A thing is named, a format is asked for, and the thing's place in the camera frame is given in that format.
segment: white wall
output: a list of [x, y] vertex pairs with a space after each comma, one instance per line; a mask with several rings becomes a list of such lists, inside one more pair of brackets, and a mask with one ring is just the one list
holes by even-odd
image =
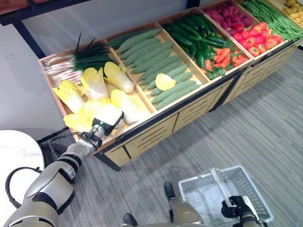
[[[186, 7], [186, 0], [92, 0], [27, 20], [46, 55], [153, 21]], [[62, 116], [39, 72], [37, 57], [12, 25], [0, 26], [0, 130], [40, 139], [62, 127]]]

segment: white round table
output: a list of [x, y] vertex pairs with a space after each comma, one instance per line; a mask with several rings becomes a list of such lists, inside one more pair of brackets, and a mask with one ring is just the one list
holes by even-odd
[[[0, 130], [0, 226], [3, 226], [16, 208], [10, 203], [5, 192], [5, 181], [11, 171], [18, 167], [40, 167], [44, 169], [42, 151], [29, 135], [15, 130]], [[22, 204], [25, 192], [38, 177], [38, 173], [22, 169], [10, 181], [10, 192]]]

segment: green cucumber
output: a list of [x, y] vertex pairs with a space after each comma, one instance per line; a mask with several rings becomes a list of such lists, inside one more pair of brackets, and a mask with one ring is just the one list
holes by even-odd
[[150, 51], [154, 50], [155, 48], [161, 46], [161, 43], [153, 43], [150, 44], [146, 47], [143, 47], [139, 50], [137, 50], [135, 53], [133, 53], [132, 55], [128, 56], [125, 61], [124, 64], [126, 66], [133, 64], [135, 60], [141, 58], [142, 56], [144, 56], [146, 53], [149, 53]]
[[153, 80], [156, 79], [158, 73], [168, 73], [169, 71], [175, 69], [176, 67], [178, 67], [181, 64], [181, 60], [176, 60], [173, 61], [172, 63], [164, 66], [162, 69], [159, 69], [158, 71], [152, 73], [151, 75], [149, 75], [144, 81], [143, 81], [143, 85], [148, 85], [149, 83], [151, 83]]
[[135, 53], [137, 50], [149, 45], [149, 44], [153, 44], [153, 43], [159, 43], [161, 40], [158, 38], [150, 38], [150, 39], [146, 39], [143, 40], [142, 42], [136, 44], [135, 46], [131, 47], [128, 51], [125, 51], [123, 54], [121, 54], [120, 58], [122, 60], [126, 59], [128, 56], [132, 55], [133, 53]]
[[[174, 77], [180, 75], [182, 72], [184, 72], [187, 69], [187, 66], [188, 66], [187, 64], [181, 65], [181, 66], [169, 71], [168, 73], [166, 73], [166, 75], [168, 75], [171, 78], [174, 78]], [[155, 87], [156, 87], [156, 81], [153, 80], [151, 83], [149, 83], [147, 85], [147, 87], [144, 90], [153, 89]]]
[[154, 64], [166, 59], [172, 53], [172, 49], [166, 49], [162, 53], [154, 56], [153, 58], [149, 59], [148, 61], [138, 65], [132, 70], [132, 73], [141, 73], [152, 67]]
[[145, 39], [154, 37], [159, 31], [160, 31], [160, 29], [153, 29], [151, 31], [147, 31], [142, 34], [133, 36], [133, 37], [127, 39], [124, 43], [122, 43], [122, 45], [119, 46], [118, 51], [120, 53], [127, 51], [129, 48], [131, 48], [132, 46], [135, 46], [139, 42], [141, 42]]
[[148, 70], [146, 70], [139, 78], [139, 80], [143, 80], [146, 79], [147, 77], [149, 77], [151, 74], [153, 74], [154, 72], [157, 72], [159, 69], [163, 68], [164, 66], [178, 60], [179, 57], [178, 56], [170, 56], [167, 59], [153, 65], [152, 67], [150, 67]]
[[200, 37], [200, 34], [191, 26], [185, 24], [185, 23], [178, 23], [178, 25], [182, 28], [184, 28], [185, 30], [189, 31], [192, 35]]
[[177, 99], [187, 95], [189, 92], [192, 92], [193, 90], [196, 90], [197, 88], [199, 88], [200, 85], [198, 84], [193, 84], [190, 85], [184, 89], [182, 89], [181, 91], [178, 91], [174, 94], [169, 95], [165, 100], [163, 100], [162, 102], [160, 102], [157, 106], [156, 109], [160, 110], [164, 107], [166, 107], [167, 105], [171, 104], [172, 102], [176, 101]]
[[170, 48], [172, 46], [173, 42], [169, 41], [169, 42], [165, 42], [163, 44], [161, 44], [161, 46], [155, 48], [154, 50], [146, 53], [144, 56], [142, 56], [141, 58], [137, 59], [134, 61], [134, 63], [132, 64], [133, 67], [137, 67], [140, 64], [145, 63], [146, 61], [148, 61], [149, 59], [151, 59], [152, 57], [159, 55], [160, 53], [162, 53], [163, 51], [165, 51], [166, 49]]
[[176, 84], [173, 88], [166, 90], [164, 92], [162, 92], [160, 95], [158, 95], [157, 97], [155, 97], [151, 103], [153, 104], [157, 104], [159, 102], [162, 102], [164, 99], [166, 99], [168, 96], [170, 96], [171, 94], [175, 94], [176, 92], [183, 90], [185, 87], [190, 86], [196, 84], [195, 81], [184, 81], [181, 82], [179, 84]]
[[170, 33], [170, 35], [177, 41], [177, 43], [182, 44], [184, 46], [190, 47], [194, 44], [192, 41], [184, 38], [183, 36], [175, 32]]

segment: red tomato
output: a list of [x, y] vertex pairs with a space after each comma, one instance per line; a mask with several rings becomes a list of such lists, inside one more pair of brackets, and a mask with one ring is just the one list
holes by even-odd
[[250, 34], [246, 31], [241, 32], [240, 35], [242, 36], [242, 40], [247, 40], [250, 37]]
[[282, 43], [283, 41], [282, 36], [280, 35], [273, 35], [272, 38], [275, 39], [278, 42], [278, 44]]
[[272, 30], [266, 29], [266, 31], [267, 31], [267, 39], [269, 39], [271, 37]]
[[265, 47], [265, 50], [267, 50], [267, 51], [272, 48], [271, 43], [267, 42], [267, 41], [264, 43], [264, 47]]
[[271, 47], [278, 45], [278, 42], [274, 38], [267, 39], [267, 42], [271, 43]]
[[250, 37], [256, 37], [258, 35], [257, 31], [254, 29], [251, 29], [248, 31]]
[[268, 38], [267, 38], [267, 31], [262, 31], [260, 33], [260, 36], [263, 38], [263, 41], [265, 42]]
[[243, 24], [236, 24], [234, 27], [232, 27], [233, 30], [235, 30], [237, 33], [244, 31], [244, 25]]
[[264, 43], [263, 38], [259, 35], [256, 36], [256, 42], [257, 42], [257, 44], [263, 44]]
[[262, 54], [266, 51], [265, 46], [263, 44], [258, 44], [256, 46], [256, 48], [258, 49], [259, 53]]
[[257, 39], [255, 37], [250, 37], [247, 39], [247, 42], [249, 42], [250, 47], [257, 45]]
[[261, 22], [259, 25], [261, 26], [262, 30], [267, 29], [267, 24], [265, 22]]
[[233, 38], [235, 40], [237, 40], [238, 42], [241, 42], [242, 41], [242, 36], [239, 34], [239, 33], [236, 33], [233, 35]]
[[251, 47], [249, 48], [248, 50], [250, 52], [250, 54], [254, 57], [257, 57], [260, 53], [259, 53], [259, 50], [256, 48], [256, 47]]
[[242, 40], [242, 41], [240, 42], [240, 44], [241, 44], [246, 50], [248, 50], [248, 49], [250, 48], [250, 44], [249, 44], [249, 42], [247, 42], [246, 40]]
[[262, 32], [262, 28], [260, 25], [255, 25], [254, 27], [252, 27], [252, 29], [255, 30], [258, 34]]

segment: white plastic basket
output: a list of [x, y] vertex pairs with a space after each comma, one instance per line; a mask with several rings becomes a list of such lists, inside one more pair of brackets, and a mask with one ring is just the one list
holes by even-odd
[[230, 227], [239, 222], [238, 218], [225, 218], [221, 214], [222, 201], [230, 196], [248, 196], [260, 221], [270, 222], [273, 215], [262, 198], [260, 192], [242, 166], [233, 166], [218, 170], [220, 178], [212, 173], [199, 175], [179, 182], [183, 201], [188, 201], [201, 215], [205, 225]]

